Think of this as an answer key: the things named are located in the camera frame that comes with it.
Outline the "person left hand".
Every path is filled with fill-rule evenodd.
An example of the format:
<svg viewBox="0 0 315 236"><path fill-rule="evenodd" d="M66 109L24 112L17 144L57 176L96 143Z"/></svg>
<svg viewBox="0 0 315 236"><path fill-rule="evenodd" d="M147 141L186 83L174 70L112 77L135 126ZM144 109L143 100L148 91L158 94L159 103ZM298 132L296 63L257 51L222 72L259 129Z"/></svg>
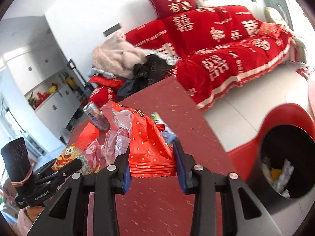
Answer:
<svg viewBox="0 0 315 236"><path fill-rule="evenodd" d="M27 216L32 222L35 222L38 216L42 213L44 207L43 206L27 206L26 207L26 212Z"/></svg>

